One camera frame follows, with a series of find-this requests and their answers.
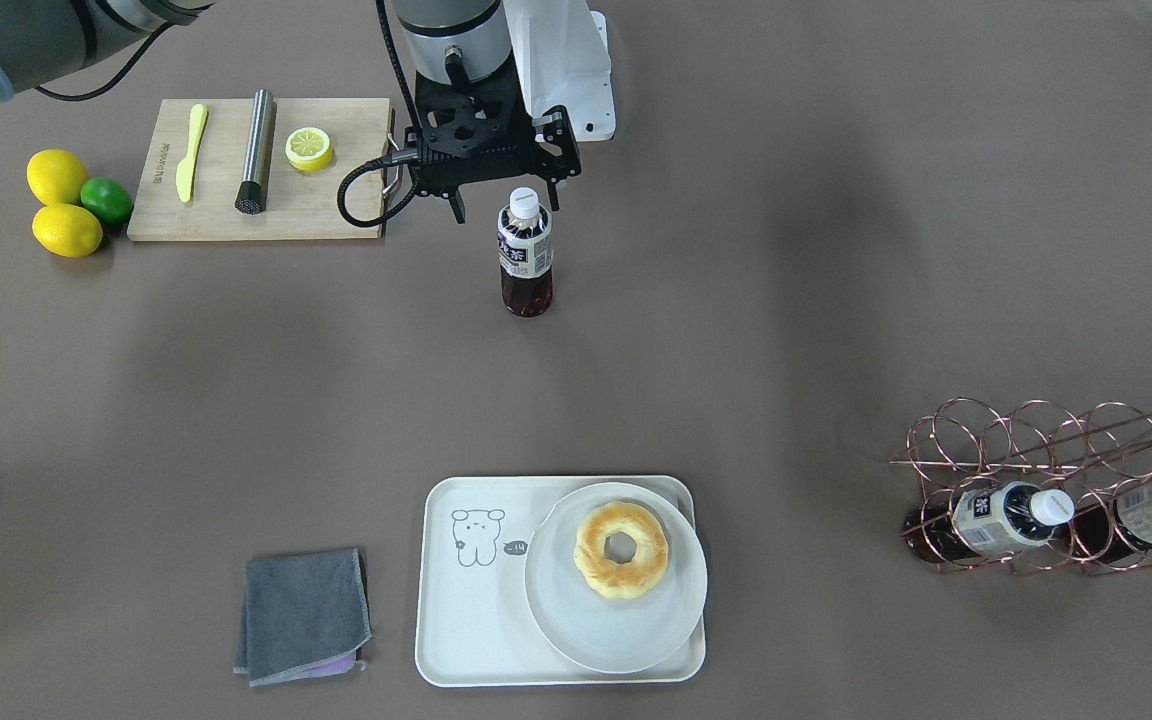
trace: folded towel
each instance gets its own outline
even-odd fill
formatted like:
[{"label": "folded towel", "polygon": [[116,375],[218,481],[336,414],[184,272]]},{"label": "folded towel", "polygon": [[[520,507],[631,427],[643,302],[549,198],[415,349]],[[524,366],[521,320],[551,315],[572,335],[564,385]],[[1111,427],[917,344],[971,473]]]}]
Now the folded towel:
[{"label": "folded towel", "polygon": [[357,550],[247,562],[234,673],[252,688],[347,673],[369,639]]}]

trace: table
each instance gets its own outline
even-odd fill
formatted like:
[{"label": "table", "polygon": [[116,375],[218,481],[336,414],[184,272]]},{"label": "table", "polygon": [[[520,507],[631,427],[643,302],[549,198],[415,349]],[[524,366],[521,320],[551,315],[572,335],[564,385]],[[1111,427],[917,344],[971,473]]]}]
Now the table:
[{"label": "table", "polygon": [[[1152,409],[1152,3],[594,7],[620,127],[533,320],[498,295],[513,181],[382,243],[29,236],[29,156],[134,187],[164,97],[396,100],[369,3],[220,3],[104,99],[0,106],[0,717],[1152,715],[1152,571],[937,577],[886,464],[956,395]],[[422,502],[516,473],[687,483],[696,679],[420,680]],[[243,562],[349,546],[367,669],[230,675]]]}]

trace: bagel hole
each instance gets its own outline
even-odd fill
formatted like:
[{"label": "bagel hole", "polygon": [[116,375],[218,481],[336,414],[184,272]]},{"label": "bagel hole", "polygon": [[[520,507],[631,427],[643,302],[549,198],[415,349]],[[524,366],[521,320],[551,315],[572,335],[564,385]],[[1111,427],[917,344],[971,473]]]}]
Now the bagel hole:
[{"label": "bagel hole", "polygon": [[617,564],[634,560],[634,553],[639,551],[639,544],[626,533],[612,533],[602,544],[602,555]]}]

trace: yellow lemon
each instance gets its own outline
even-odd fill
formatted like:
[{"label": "yellow lemon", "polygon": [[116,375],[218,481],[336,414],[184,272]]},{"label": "yellow lemon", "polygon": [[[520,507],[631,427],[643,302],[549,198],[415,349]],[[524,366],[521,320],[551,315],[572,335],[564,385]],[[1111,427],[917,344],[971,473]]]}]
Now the yellow lemon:
[{"label": "yellow lemon", "polygon": [[68,150],[52,147],[35,152],[24,169],[29,190],[44,205],[77,204],[78,191],[88,182],[88,168]]},{"label": "yellow lemon", "polygon": [[65,258],[91,255],[104,236],[100,220],[77,205],[45,205],[33,215],[33,237]]},{"label": "yellow lemon", "polygon": [[312,173],[332,164],[332,138],[319,128],[294,129],[287,136],[287,160],[293,168]]}]

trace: metal muddler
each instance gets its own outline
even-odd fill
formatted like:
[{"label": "metal muddler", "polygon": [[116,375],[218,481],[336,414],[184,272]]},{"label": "metal muddler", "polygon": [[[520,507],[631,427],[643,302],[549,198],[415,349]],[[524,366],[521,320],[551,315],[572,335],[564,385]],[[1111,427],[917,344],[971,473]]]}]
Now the metal muddler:
[{"label": "metal muddler", "polygon": [[234,207],[240,213],[256,215],[265,210],[270,189],[270,150],[274,142],[274,113],[278,104],[268,90],[257,90],[252,100],[252,129],[247,136],[247,159],[243,161],[243,182]]}]

